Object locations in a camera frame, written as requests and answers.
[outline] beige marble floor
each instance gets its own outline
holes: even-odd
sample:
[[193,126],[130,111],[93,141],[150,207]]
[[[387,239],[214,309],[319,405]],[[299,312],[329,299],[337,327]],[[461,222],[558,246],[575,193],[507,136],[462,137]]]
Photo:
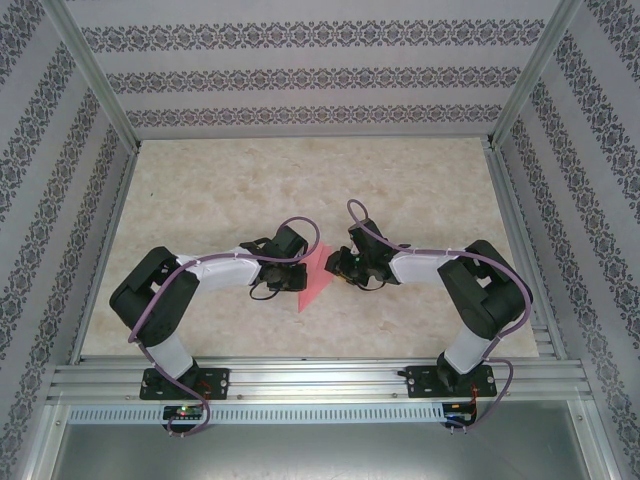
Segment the beige marble floor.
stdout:
[[[478,139],[146,141],[83,354],[139,353],[108,299],[152,247],[224,251],[272,236],[293,215],[313,218],[338,247],[348,240],[351,197],[397,243],[465,247],[485,238],[511,258]],[[294,227],[312,239],[306,225]],[[231,288],[194,298],[178,331],[194,355],[434,357],[461,325],[436,286],[364,293],[336,279],[301,314],[297,305],[294,293],[256,302],[248,288]],[[536,356],[531,328],[496,353]]]

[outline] purple cable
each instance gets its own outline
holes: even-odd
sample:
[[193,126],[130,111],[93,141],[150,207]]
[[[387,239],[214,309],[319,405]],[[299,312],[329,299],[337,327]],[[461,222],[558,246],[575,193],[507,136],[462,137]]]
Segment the purple cable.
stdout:
[[455,420],[451,420],[449,418],[447,418],[447,422],[448,423],[453,423],[454,425],[457,425],[458,428],[454,429],[454,431],[456,432],[470,432],[471,430],[478,428],[481,424],[483,424],[491,415],[493,415],[493,413],[496,410],[496,407],[498,406],[498,404],[500,403],[500,401],[502,400],[502,398],[506,395],[507,390],[509,390],[509,387],[511,386],[511,382],[513,381],[513,363],[511,363],[509,360],[507,360],[506,358],[492,358],[490,360],[486,360],[488,363],[504,363],[507,365],[507,367],[509,367],[509,376],[507,377],[507,381],[504,384],[504,387],[502,387],[502,390],[500,391],[500,393],[498,394],[498,397],[493,401],[493,403],[491,404],[491,406],[487,409],[487,411],[473,424],[466,426],[463,425],[459,422],[456,422]]
[[171,275],[169,275],[169,277],[167,277],[167,279],[160,286],[158,291],[155,293],[155,295],[147,305],[147,308],[145,308],[144,311],[142,312],[142,315],[140,315],[140,318],[138,319],[134,327],[131,329],[131,335],[129,335],[129,339],[128,339],[129,343],[135,342],[140,348],[140,350],[142,351],[142,353],[144,354],[144,356],[147,357],[149,362],[151,362],[153,367],[158,371],[160,375],[162,375],[167,381],[171,382],[176,387],[180,388],[184,392],[193,396],[196,400],[199,400],[200,403],[202,403],[202,407],[207,412],[205,420],[200,425],[192,428],[188,432],[177,433],[171,430],[171,424],[174,420],[173,418],[171,418],[169,420],[169,423],[167,424],[167,430],[169,431],[170,436],[179,436],[182,438],[182,437],[188,437],[190,435],[194,435],[202,431],[211,420],[211,407],[209,406],[209,402],[204,397],[202,397],[202,395],[193,391],[186,385],[183,385],[182,383],[178,382],[175,378],[169,375],[162,367],[160,367],[156,363],[151,353],[149,353],[149,351],[144,347],[144,345],[142,345],[142,343],[138,340],[138,333],[140,332],[142,327],[144,327],[144,325],[147,323],[147,320],[149,319],[149,315],[151,314],[153,307],[158,303],[158,300],[160,300],[160,297],[164,294],[167,288],[169,288],[169,285],[171,285],[171,283],[176,279],[176,277],[180,275],[180,273],[185,271],[187,268],[197,265],[199,263],[209,262],[211,260],[217,260],[220,258],[244,258],[249,260],[262,260],[262,261],[273,262],[273,263],[296,263],[296,262],[299,262],[300,260],[304,260],[305,258],[310,256],[318,247],[318,243],[320,243],[320,229],[318,228],[318,225],[316,225],[316,223],[310,218],[291,217],[288,220],[285,220],[282,223],[282,225],[278,227],[278,231],[285,225],[288,225],[289,223],[296,220],[302,220],[303,222],[307,222],[308,224],[310,224],[315,230],[315,234],[316,234],[316,239],[315,239],[315,242],[313,243],[313,246],[309,250],[307,250],[307,253],[305,253],[304,255],[301,255],[299,257],[294,257],[294,258],[271,258],[271,257],[264,257],[262,255],[251,255],[247,253],[214,253],[212,255],[205,255],[204,257],[200,257],[196,260],[187,262],[184,265],[181,265],[180,267],[178,267],[176,270],[174,270],[171,273]]
[[360,202],[359,200],[356,200],[354,198],[350,199],[347,202],[347,210],[349,211],[349,215],[351,215],[351,218],[353,218],[353,221],[355,222],[355,224],[358,227],[360,227],[363,231],[365,231],[368,235],[370,235],[371,237],[375,238],[379,242],[387,245],[388,247],[391,247],[394,250],[398,250],[400,252],[413,253],[413,254],[416,254],[416,255],[459,256],[459,257],[472,258],[474,260],[478,260],[480,262],[484,262],[484,263],[486,263],[488,265],[491,265],[494,268],[497,268],[498,270],[503,272],[505,275],[507,275],[511,280],[513,280],[513,282],[520,289],[520,292],[522,293],[522,297],[524,298],[524,314],[522,315],[522,318],[514,326],[512,326],[510,328],[507,328],[506,330],[504,330],[504,331],[500,332],[498,335],[496,335],[496,338],[493,339],[493,341],[489,344],[487,349],[482,354],[482,359],[487,361],[487,362],[506,363],[507,366],[509,367],[509,377],[507,378],[507,381],[506,381],[504,387],[502,388],[502,391],[500,392],[500,394],[498,395],[496,400],[491,404],[489,409],[484,413],[484,415],[482,415],[482,417],[480,417],[478,419],[478,421],[476,421],[473,425],[470,425],[469,427],[464,427],[464,426],[462,426],[462,424],[459,424],[459,425],[461,425],[462,428],[458,428],[457,431],[471,430],[472,429],[471,427],[475,428],[475,426],[477,426],[479,424],[482,424],[485,421],[486,418],[488,418],[490,415],[493,414],[495,408],[498,406],[498,404],[500,403],[502,398],[507,393],[507,389],[509,388],[509,386],[511,385],[511,381],[513,380],[513,364],[509,360],[504,359],[504,358],[494,358],[494,359],[489,360],[488,356],[493,351],[493,349],[496,348],[498,343],[500,343],[500,340],[503,337],[506,337],[507,335],[515,332],[520,327],[522,327],[525,323],[527,323],[527,320],[529,320],[529,317],[531,316],[531,299],[529,298],[529,292],[527,291],[527,287],[525,286],[524,282],[522,280],[520,280],[520,277],[518,277],[518,275],[516,275],[514,272],[509,270],[507,267],[505,267],[501,263],[496,262],[495,260],[493,260],[491,258],[485,257],[484,255],[478,255],[476,253],[466,252],[466,251],[463,251],[463,250],[433,250],[433,249],[426,249],[426,248],[425,249],[412,249],[412,248],[404,248],[404,247],[401,247],[399,245],[396,245],[395,243],[390,242],[386,238],[383,238],[380,235],[376,234],[375,232],[369,230],[362,223],[362,221],[360,221],[360,219],[358,219],[358,216],[354,213],[353,208],[351,208],[351,205],[354,204],[354,203],[356,205],[358,205],[362,209],[362,211],[364,212],[365,220],[367,218],[369,218],[369,212],[367,211],[367,207],[365,207],[362,202]]

